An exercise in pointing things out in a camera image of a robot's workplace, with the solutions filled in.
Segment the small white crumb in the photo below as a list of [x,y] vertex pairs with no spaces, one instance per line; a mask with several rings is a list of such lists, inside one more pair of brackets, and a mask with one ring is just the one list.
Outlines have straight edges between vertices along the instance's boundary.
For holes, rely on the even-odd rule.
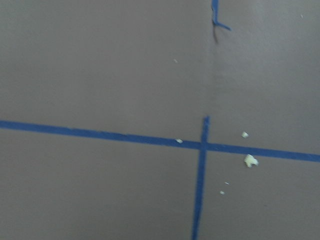
[[243,132],[243,133],[241,134],[241,136],[242,136],[243,138],[248,138],[248,137],[249,137],[249,135],[248,135],[246,132]]

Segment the large white crumb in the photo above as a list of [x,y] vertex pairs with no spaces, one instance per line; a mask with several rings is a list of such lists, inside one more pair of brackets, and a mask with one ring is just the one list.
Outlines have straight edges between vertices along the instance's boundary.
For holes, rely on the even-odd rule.
[[251,168],[252,166],[258,166],[259,161],[254,158],[252,155],[247,154],[244,158],[244,163],[248,168]]

